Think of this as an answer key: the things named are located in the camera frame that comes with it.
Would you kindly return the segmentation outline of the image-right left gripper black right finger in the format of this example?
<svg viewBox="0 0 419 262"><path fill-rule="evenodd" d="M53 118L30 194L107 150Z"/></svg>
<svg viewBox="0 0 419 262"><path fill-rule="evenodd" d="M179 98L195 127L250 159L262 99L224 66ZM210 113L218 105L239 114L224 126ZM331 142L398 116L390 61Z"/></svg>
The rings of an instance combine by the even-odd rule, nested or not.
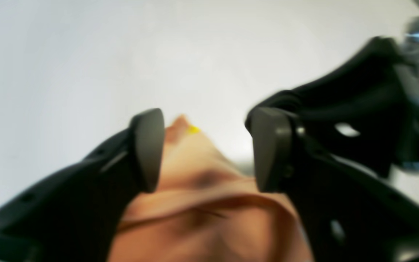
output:
<svg viewBox="0 0 419 262"><path fill-rule="evenodd" d="M334 159L295 114L249 119L257 187L288 196L316 262L419 262L419 204Z"/></svg>

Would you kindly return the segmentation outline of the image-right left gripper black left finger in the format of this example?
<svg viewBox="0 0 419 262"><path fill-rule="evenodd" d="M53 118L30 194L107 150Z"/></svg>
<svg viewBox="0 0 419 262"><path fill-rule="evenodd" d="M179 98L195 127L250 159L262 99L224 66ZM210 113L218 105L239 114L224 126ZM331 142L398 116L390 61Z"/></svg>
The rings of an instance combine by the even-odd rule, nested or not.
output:
<svg viewBox="0 0 419 262"><path fill-rule="evenodd" d="M3 204L0 262L105 262L128 204L156 190L164 137L162 111L143 111L81 161Z"/></svg>

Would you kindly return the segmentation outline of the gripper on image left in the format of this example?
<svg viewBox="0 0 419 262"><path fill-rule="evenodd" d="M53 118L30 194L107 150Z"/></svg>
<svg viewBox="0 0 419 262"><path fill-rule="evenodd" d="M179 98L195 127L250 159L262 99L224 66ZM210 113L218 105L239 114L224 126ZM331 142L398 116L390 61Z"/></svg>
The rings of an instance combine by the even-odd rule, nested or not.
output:
<svg viewBox="0 0 419 262"><path fill-rule="evenodd" d="M333 155L388 178L397 161L419 170L419 16L406 25L400 49L393 38L372 37L347 62L312 82L278 91L258 107L291 112L306 133Z"/></svg>

